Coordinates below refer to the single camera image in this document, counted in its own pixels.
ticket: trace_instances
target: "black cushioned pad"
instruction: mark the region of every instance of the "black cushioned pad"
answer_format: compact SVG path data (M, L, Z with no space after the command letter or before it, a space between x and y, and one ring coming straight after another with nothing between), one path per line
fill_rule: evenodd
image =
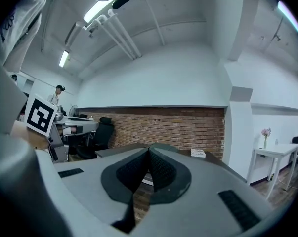
M101 184L112 200L129 204L148 170L155 191L150 204L172 203L190 186L189 169L154 148L145 148L105 168Z

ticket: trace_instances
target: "book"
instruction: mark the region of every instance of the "book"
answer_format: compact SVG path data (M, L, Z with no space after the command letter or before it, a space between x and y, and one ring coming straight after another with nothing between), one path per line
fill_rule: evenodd
M190 156L205 158L206 154L205 154L204 150L202 150L202 149L193 149L192 148L190 151Z

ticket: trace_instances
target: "wooden floor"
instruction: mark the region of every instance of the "wooden floor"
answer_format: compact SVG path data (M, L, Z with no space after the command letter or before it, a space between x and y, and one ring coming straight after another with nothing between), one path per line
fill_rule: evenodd
M285 168L279 174L279 180L286 184L289 177L289 172L290 172L290 167ZM284 188L286 185L282 184L280 181L276 182L275 187L272 191L272 194L268 199L268 201L271 203L274 209L290 203L295 198L295 195L298 192L298 165L295 166L295 170L290 183L290 186L296 189L288 187L287 191L285 191ZM269 182L263 181L259 184L253 185L252 187L265 197L267 194L267 190L270 182L271 181Z
M282 182L286 183L289 172L289 167L284 169L279 174L279 179ZM263 181L259 184L252 186L252 188L256 189L263 196L266 196L269 184L270 182ZM290 186L298 188L298 165L295 167ZM291 202L297 194L297 189L289 187L287 191L284 191L284 187L285 185L279 181L275 184L272 194L268 200L274 209ZM145 214L149 210L149 200L153 192L153 186L141 183L138 190L134 193L133 203L135 219L137 224L141 221L141 219L144 218Z

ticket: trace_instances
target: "pink flower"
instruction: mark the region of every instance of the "pink flower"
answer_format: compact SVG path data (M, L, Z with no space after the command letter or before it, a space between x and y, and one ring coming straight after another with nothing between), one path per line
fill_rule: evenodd
M268 129L263 129L261 133L263 136L269 137L271 135L271 132L272 132L271 128L268 128Z

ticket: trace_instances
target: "table leg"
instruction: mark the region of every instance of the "table leg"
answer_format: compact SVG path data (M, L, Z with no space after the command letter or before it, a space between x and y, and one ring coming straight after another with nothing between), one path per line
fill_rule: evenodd
M289 179L288 179L287 185L285 187L285 190L287 190L287 188L289 186L289 183L291 182L291 179L292 179L292 175L293 175L295 164L296 164L297 152L298 152L298 148L296 148L296 150L294 152L294 157L293 157L293 161L292 161L291 172L289 173Z
M280 166L281 166L281 159L278 158L278 159L277 159L276 170L275 170L275 173L274 173L274 177L273 177L272 183L271 183L271 184L269 185L269 187L268 187L266 200L268 200L268 198L269 198L269 196L271 195L272 190L273 190L273 188L274 188L274 186L275 186L275 183L276 183L276 181L277 181L277 177L278 177L278 173L279 173Z
M249 169L249 173L248 173L248 177L247 177L247 185L250 185L250 181L252 179L252 174L253 174L253 170L254 170L254 166L255 166L255 161L256 161L256 152L255 152L255 150L253 150L252 161L250 164L250 169Z
M272 158L272 164L269 167L269 171L268 171L268 178L267 178L268 181L271 180L271 177L272 177L274 162L275 162L275 158Z

